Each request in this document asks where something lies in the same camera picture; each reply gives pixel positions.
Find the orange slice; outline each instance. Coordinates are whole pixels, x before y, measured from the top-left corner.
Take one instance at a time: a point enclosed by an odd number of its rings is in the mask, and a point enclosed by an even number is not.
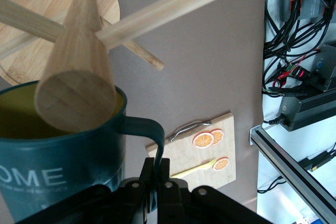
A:
[[[221,157],[217,159],[216,163],[212,166],[213,170],[223,170],[229,163],[228,157]]]
[[[196,148],[204,149],[212,145],[214,142],[214,136],[210,132],[201,132],[200,134],[196,135],[193,139],[193,145]]]
[[[213,136],[215,138],[214,142],[210,146],[214,146],[216,144],[219,144],[220,141],[222,141],[224,139],[224,131],[222,131],[221,129],[214,129],[214,130],[210,131],[210,133],[213,134]]]

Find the mug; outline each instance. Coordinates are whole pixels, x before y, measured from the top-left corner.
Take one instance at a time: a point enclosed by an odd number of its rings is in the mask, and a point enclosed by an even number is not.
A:
[[[116,113],[104,125],[55,129],[35,111],[36,85],[0,92],[0,191],[16,222],[92,185],[116,190],[124,179],[125,134],[164,141],[157,122],[125,115],[127,98],[118,87]]]

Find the table surface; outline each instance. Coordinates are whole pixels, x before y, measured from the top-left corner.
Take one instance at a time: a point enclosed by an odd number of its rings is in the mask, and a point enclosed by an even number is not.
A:
[[[157,0],[119,0],[121,18]],[[217,0],[135,39],[165,63],[159,72],[120,46],[110,52],[127,114],[158,121],[169,136],[182,125],[231,112],[236,180],[219,189],[256,210],[258,151],[249,129],[262,122],[264,0]],[[7,87],[4,81],[0,88]],[[138,177],[148,139],[127,137],[125,176]],[[0,201],[0,222],[10,223]]]

